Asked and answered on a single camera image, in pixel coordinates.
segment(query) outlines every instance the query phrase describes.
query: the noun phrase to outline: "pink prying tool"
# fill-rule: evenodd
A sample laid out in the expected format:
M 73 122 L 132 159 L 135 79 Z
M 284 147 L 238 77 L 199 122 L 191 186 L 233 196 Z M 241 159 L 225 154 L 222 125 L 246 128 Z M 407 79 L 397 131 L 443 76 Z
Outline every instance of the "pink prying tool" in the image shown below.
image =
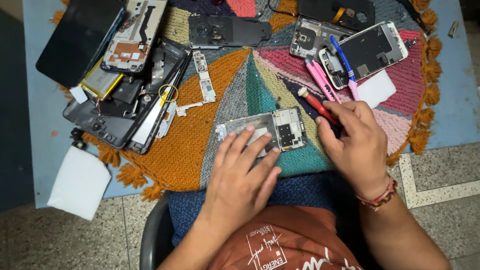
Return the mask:
M 336 95 L 335 91 L 332 90 L 332 86 L 328 82 L 328 79 L 325 75 L 325 72 L 320 67 L 320 65 L 315 62 L 310 57 L 305 58 L 305 64 L 307 66 L 308 71 L 312 74 L 313 78 L 317 82 L 320 89 L 322 89 L 323 93 L 327 97 L 329 101 L 337 101 L 338 103 L 342 104 L 338 96 Z

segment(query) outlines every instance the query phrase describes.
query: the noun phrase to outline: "black phone screen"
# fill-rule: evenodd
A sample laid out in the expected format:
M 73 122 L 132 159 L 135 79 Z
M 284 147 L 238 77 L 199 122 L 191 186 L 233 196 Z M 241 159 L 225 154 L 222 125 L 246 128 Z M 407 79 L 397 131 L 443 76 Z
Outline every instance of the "black phone screen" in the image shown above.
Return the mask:
M 120 22 L 120 0 L 72 0 L 36 68 L 57 83 L 77 86 L 96 63 Z

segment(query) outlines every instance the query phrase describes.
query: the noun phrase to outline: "wrist thread bracelet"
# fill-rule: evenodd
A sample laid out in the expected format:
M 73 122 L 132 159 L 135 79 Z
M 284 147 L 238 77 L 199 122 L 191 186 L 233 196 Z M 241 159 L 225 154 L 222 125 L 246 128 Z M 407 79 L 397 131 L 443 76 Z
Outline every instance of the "wrist thread bracelet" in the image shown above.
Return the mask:
M 377 211 L 380 206 L 386 204 L 387 202 L 389 202 L 393 198 L 393 195 L 395 195 L 396 189 L 398 187 L 397 181 L 395 181 L 395 179 L 393 179 L 393 177 L 391 175 L 388 175 L 388 177 L 390 178 L 390 183 L 388 184 L 387 189 L 385 190 L 385 192 L 382 195 L 380 195 L 375 200 L 368 201 L 368 200 L 362 199 L 361 197 L 359 197 L 357 195 L 355 195 L 355 196 L 357 197 L 358 200 L 360 200 L 360 202 L 363 205 L 366 205 L 370 208 L 375 209 L 375 211 Z

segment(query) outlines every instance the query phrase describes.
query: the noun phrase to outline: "blue brush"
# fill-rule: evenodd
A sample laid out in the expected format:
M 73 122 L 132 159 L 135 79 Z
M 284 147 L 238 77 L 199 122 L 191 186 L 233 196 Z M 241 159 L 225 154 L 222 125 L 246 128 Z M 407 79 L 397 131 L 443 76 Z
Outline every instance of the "blue brush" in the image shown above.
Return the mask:
M 350 64 L 348 63 L 348 60 L 345 54 L 342 51 L 342 48 L 340 47 L 340 45 L 338 44 L 337 40 L 333 35 L 330 35 L 330 40 L 327 40 L 327 47 L 333 55 L 335 55 L 338 52 L 338 54 L 342 58 L 342 61 L 345 64 L 345 67 L 347 68 L 347 72 L 348 72 L 348 86 L 352 91 L 352 95 L 355 101 L 359 101 L 360 97 L 357 91 L 357 83 L 355 80 L 355 75 L 353 73 L 352 68 L 350 67 Z

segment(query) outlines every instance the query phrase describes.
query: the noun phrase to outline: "hand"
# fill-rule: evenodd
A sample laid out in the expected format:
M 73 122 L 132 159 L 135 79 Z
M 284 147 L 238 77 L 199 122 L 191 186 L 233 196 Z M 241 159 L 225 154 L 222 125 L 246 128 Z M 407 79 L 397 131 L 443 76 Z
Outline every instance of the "hand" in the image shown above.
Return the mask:
M 336 139 L 325 118 L 315 119 L 328 156 L 358 196 L 365 200 L 378 198 L 390 179 L 386 172 L 387 136 L 372 110 L 364 101 L 325 101 L 323 106 L 344 126 L 340 139 Z
M 226 238 L 265 208 L 282 171 L 274 167 L 280 154 L 278 148 L 268 152 L 250 170 L 258 154 L 272 139 L 270 133 L 265 133 L 243 150 L 254 131 L 249 125 L 238 138 L 232 131 L 218 148 L 205 202 L 197 218 Z

